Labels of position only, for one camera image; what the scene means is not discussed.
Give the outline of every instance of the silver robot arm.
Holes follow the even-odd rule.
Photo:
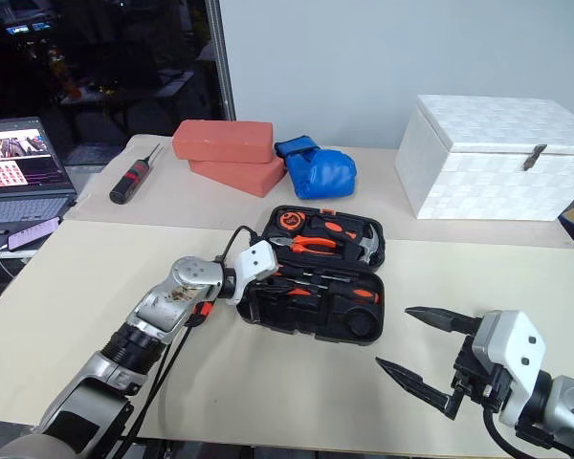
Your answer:
[[[514,457],[531,458],[497,432],[493,414],[516,435],[542,448],[574,457],[574,379],[553,380],[541,371],[546,346],[540,332],[521,311],[491,311],[467,317],[437,308],[406,312],[445,332],[466,335],[453,368],[453,394],[425,383],[408,369],[377,358],[388,375],[407,392],[454,419],[464,396],[483,407],[483,420],[496,443]]]
[[[186,256],[149,290],[104,348],[92,355],[51,403],[34,433],[0,449],[0,459],[104,457],[117,442],[147,374],[188,320],[217,297],[237,304],[254,279],[276,272],[270,244],[241,252],[234,269]]]

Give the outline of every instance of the laptop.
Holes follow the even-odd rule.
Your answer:
[[[0,247],[9,234],[61,217],[76,198],[40,119],[0,120]]]

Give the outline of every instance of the beige tabletop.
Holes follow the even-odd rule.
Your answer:
[[[0,420],[36,424],[176,258],[211,259],[230,234],[64,222],[0,297]],[[503,456],[484,429],[480,406],[464,401],[452,422],[404,392],[374,358],[401,363],[449,391],[463,337],[432,329],[404,308],[468,315],[522,309],[546,341],[543,368],[574,377],[574,250],[388,240],[386,252],[377,272],[385,283],[385,324],[376,342],[362,347],[277,333],[245,323],[218,301],[191,334],[142,436]],[[561,456],[502,432],[538,457]]]
[[[86,187],[66,219],[232,230],[247,224],[262,230],[279,205],[333,208],[365,215],[383,225],[387,239],[472,242],[572,248],[558,221],[417,220],[395,173],[395,150],[339,147],[356,162],[357,190],[341,199],[298,199],[289,176],[257,198],[192,173],[174,156],[170,137],[134,136],[125,150]],[[113,204],[108,193],[132,163],[160,143],[165,147],[132,200]]]

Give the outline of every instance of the white storage box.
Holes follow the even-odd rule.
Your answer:
[[[537,98],[419,96],[395,168],[417,218],[554,220],[574,199],[574,115]]]

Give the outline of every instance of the orange pliers handle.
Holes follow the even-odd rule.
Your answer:
[[[291,251],[295,253],[318,253],[321,255],[327,255],[327,251],[313,251],[308,249],[306,246],[322,246],[328,247],[330,249],[335,249],[337,244],[336,241],[331,239],[326,239],[324,237],[307,237],[307,236],[296,236],[293,238],[294,243],[291,246]]]

